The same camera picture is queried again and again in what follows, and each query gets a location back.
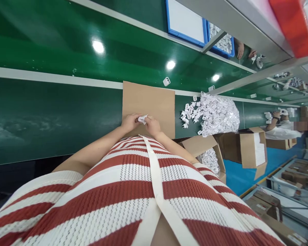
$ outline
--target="white shirt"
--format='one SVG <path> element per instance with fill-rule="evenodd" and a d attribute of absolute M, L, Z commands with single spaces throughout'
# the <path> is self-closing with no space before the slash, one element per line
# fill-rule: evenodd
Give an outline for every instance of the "white shirt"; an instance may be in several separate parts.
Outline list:
<path fill-rule="evenodd" d="M 281 121 L 279 127 L 266 132 L 266 139 L 272 140 L 286 140 L 301 137 L 302 133 L 293 130 L 293 122 L 289 120 Z"/>

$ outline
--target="knit sweater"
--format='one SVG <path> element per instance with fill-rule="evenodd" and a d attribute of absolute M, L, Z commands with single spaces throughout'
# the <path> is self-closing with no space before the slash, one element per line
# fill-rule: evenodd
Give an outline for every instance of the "knit sweater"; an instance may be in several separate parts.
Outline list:
<path fill-rule="evenodd" d="M 20 187 L 0 209 L 0 246 L 150 245 L 161 213 L 180 245 L 283 245 L 205 165 L 139 136 L 84 176 L 60 171 Z"/>

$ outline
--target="plastic bag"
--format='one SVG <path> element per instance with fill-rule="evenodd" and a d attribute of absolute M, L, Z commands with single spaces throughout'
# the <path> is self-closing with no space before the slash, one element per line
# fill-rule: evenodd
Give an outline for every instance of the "plastic bag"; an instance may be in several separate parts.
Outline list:
<path fill-rule="evenodd" d="M 215 175 L 219 177 L 220 167 L 218 165 L 218 159 L 216 152 L 213 148 L 208 149 L 203 154 L 200 154 L 196 159 L 202 164 L 206 165 Z"/>
<path fill-rule="evenodd" d="M 240 113 L 233 100 L 201 92 L 202 135 L 237 132 Z"/>

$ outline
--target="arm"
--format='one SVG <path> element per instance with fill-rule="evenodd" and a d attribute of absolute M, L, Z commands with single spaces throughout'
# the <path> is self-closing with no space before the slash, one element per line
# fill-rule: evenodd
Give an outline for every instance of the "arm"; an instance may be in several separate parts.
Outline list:
<path fill-rule="evenodd" d="M 273 112 L 273 117 L 279 118 L 281 115 L 280 112 Z M 266 129 L 267 131 L 271 131 L 276 127 L 277 119 L 272 119 L 271 123 L 267 125 Z"/>
<path fill-rule="evenodd" d="M 235 43 L 237 44 L 237 59 L 241 59 L 244 54 L 244 43 L 234 38 Z"/>
<path fill-rule="evenodd" d="M 52 172 L 70 170 L 85 175 L 121 138 L 123 138 L 124 135 L 141 124 L 141 122 L 135 122 L 135 119 L 139 116 L 141 116 L 141 114 L 128 115 L 122 121 L 121 126 L 88 146 L 85 146 L 56 167 Z"/>
<path fill-rule="evenodd" d="M 160 123 L 154 119 L 154 117 L 147 116 L 145 121 L 147 123 L 146 129 L 149 134 L 151 134 L 156 141 L 162 144 L 167 149 L 167 151 L 169 151 L 171 154 L 175 154 L 184 158 L 191 164 L 198 163 L 198 160 L 193 157 L 187 150 L 172 141 L 161 131 Z"/>

